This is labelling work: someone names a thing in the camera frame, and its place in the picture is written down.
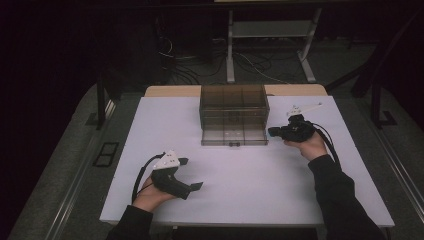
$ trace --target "black sleeve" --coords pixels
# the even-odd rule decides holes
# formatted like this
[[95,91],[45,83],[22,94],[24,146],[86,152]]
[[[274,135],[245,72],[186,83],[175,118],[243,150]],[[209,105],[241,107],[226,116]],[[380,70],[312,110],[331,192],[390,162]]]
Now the black sleeve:
[[327,240],[385,239],[355,197],[355,183],[334,163],[330,155],[312,160],[316,198],[327,227]]
[[109,232],[107,240],[150,240],[149,229],[153,213],[127,206],[119,223]]

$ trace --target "dark floor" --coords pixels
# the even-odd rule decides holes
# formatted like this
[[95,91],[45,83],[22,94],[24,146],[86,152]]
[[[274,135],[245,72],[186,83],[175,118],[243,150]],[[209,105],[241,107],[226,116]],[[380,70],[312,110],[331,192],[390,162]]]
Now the dark floor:
[[[272,44],[278,47],[261,47]],[[296,58],[299,46],[299,41],[287,39],[278,42],[262,40],[255,43],[236,43],[236,83],[307,84]],[[374,49],[373,45],[355,45],[351,49],[347,46],[346,40],[325,40],[313,45],[308,59],[319,84],[329,84],[360,66]],[[177,52],[180,59],[173,66],[173,74],[167,84],[226,84],[225,44],[222,40],[215,41],[215,50],[212,63],[192,58],[190,53]],[[397,125],[376,130],[369,121],[370,94],[360,99],[353,98],[350,94],[355,80],[356,78],[330,91],[329,95],[335,98],[365,165],[395,221],[396,226],[390,229],[391,239],[424,239],[423,220],[399,183],[376,131],[387,137],[421,192],[424,191],[423,162],[420,161],[424,156],[424,134],[387,91],[382,94],[382,110],[389,111]],[[10,239],[46,239],[46,236],[47,239],[105,238],[111,226],[98,219],[119,155],[125,145],[132,116],[142,96],[142,92],[129,86],[121,100],[116,102],[114,112],[103,130],[97,131],[95,126],[86,124],[97,107],[95,87],[87,92]],[[108,141],[119,142],[112,166],[91,167],[100,145]],[[55,221],[56,213],[64,216],[63,221]],[[56,229],[57,232],[49,231],[53,223],[56,228],[51,230]]]

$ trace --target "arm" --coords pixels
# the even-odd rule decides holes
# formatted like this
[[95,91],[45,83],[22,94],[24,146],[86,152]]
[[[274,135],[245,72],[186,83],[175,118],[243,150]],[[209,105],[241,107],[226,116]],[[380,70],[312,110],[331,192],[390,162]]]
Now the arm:
[[163,202],[175,198],[157,189],[150,177],[144,182],[142,191],[132,206],[127,206],[119,223],[109,232],[107,240],[150,239],[149,230],[153,211]]
[[310,161],[308,166],[314,174],[316,198],[328,240],[385,239],[356,199],[354,181],[336,167],[317,133],[302,143],[284,143],[299,148],[302,156]]

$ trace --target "storage box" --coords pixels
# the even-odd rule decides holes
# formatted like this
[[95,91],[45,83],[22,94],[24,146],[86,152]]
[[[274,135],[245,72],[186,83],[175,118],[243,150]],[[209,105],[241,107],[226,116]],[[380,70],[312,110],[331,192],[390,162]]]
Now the storage box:
[[263,85],[202,86],[202,145],[267,145],[269,105]]

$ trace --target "person's right hand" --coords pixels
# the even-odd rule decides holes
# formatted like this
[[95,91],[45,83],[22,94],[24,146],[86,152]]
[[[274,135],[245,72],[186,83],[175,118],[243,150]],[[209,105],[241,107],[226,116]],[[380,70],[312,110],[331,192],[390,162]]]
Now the person's right hand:
[[298,148],[300,150],[300,154],[309,161],[327,154],[324,140],[317,132],[315,132],[311,138],[304,142],[298,143],[284,140],[284,144]]

